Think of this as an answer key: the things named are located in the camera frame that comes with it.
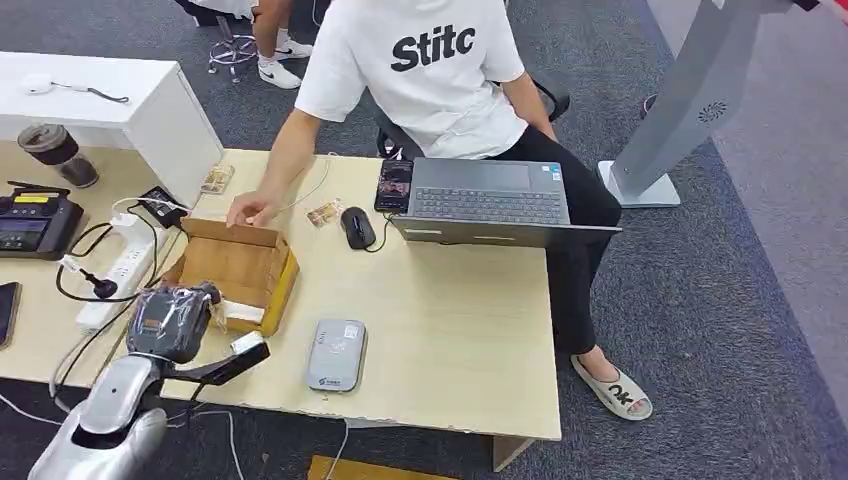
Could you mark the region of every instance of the man's right hand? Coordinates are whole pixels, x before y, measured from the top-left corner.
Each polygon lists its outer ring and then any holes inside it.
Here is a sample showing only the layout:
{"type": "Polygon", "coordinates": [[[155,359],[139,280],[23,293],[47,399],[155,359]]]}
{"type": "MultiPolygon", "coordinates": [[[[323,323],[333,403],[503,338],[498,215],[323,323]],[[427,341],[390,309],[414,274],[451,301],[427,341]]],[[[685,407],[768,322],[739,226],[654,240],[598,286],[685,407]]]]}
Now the man's right hand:
{"type": "Polygon", "coordinates": [[[263,227],[277,216],[279,194],[262,190],[243,193],[233,200],[227,213],[227,227],[252,225],[263,227]]]}

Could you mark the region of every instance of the phone screen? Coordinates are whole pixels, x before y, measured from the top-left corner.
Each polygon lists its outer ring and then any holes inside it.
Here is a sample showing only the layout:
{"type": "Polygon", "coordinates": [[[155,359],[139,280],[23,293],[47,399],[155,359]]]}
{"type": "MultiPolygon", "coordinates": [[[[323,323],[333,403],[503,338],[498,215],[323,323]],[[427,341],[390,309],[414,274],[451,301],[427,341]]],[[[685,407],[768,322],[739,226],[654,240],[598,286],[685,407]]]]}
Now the phone screen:
{"type": "Polygon", "coordinates": [[[412,162],[407,160],[385,160],[377,185],[377,200],[374,209],[378,212],[406,212],[409,206],[409,190],[412,184],[412,162]]]}
{"type": "Polygon", "coordinates": [[[6,345],[12,336],[20,286],[19,283],[7,283],[0,286],[0,347],[6,345]]]}

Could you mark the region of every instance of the white t-shirt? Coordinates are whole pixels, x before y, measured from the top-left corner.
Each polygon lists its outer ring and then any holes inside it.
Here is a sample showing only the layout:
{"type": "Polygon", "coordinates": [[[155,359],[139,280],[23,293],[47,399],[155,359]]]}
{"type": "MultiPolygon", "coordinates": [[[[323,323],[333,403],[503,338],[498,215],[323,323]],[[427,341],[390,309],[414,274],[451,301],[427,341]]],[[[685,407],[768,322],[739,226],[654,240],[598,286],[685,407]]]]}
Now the white t-shirt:
{"type": "Polygon", "coordinates": [[[334,122],[367,87],[435,158],[483,158],[527,128],[500,87],[524,73],[503,0],[334,0],[295,107],[334,122]]]}

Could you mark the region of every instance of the person's leg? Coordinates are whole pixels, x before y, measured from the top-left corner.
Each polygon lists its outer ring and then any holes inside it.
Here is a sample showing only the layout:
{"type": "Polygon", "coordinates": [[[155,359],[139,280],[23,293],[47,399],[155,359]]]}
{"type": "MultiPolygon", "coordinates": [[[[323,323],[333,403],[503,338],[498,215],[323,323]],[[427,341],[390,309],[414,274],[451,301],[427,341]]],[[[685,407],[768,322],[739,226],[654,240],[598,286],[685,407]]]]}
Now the person's leg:
{"type": "Polygon", "coordinates": [[[277,51],[278,34],[281,25],[288,26],[291,7],[292,0],[259,0],[259,4],[252,9],[253,36],[256,38],[256,49],[259,53],[259,77],[285,89],[300,86],[300,78],[278,62],[284,57],[277,51]]]}
{"type": "MultiPolygon", "coordinates": [[[[495,157],[503,160],[558,162],[571,223],[613,227],[621,217],[621,205],[601,181],[562,145],[529,127],[518,143],[495,157]]],[[[585,247],[547,250],[551,316],[559,348],[576,355],[589,374],[603,382],[619,378],[618,369],[597,345],[591,317],[590,292],[608,242],[585,247]]],[[[646,407],[639,400],[631,407],[646,407]]]]}
{"type": "Polygon", "coordinates": [[[289,35],[289,20],[294,0],[278,0],[282,5],[277,30],[276,56],[278,60],[286,58],[305,58],[312,55],[312,45],[295,42],[289,35]]]}
{"type": "Polygon", "coordinates": [[[291,0],[259,0],[253,8],[253,36],[259,55],[272,58],[277,49],[277,32],[280,25],[288,25],[291,16],[291,0]]]}

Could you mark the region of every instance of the white slide sandal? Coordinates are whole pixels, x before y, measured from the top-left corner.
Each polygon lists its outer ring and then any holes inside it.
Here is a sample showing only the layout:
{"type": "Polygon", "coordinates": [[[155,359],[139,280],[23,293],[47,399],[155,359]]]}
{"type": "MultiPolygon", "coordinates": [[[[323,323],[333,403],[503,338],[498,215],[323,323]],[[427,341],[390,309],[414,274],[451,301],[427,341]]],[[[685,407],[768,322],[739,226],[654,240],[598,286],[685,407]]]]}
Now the white slide sandal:
{"type": "Polygon", "coordinates": [[[625,375],[624,372],[618,370],[617,367],[618,381],[602,382],[600,380],[596,380],[595,377],[586,371],[586,368],[583,367],[583,364],[577,359],[577,355],[571,356],[571,365],[575,370],[577,370],[577,374],[580,375],[580,378],[582,378],[583,381],[592,388],[592,391],[595,392],[598,399],[612,413],[625,420],[631,420],[634,422],[644,420],[654,413],[654,404],[651,403],[651,400],[647,395],[645,395],[645,392],[639,388],[639,385],[636,385],[636,382],[625,375]],[[648,402],[647,411],[639,415],[627,413],[627,409],[635,405],[639,400],[646,400],[648,402]]]}

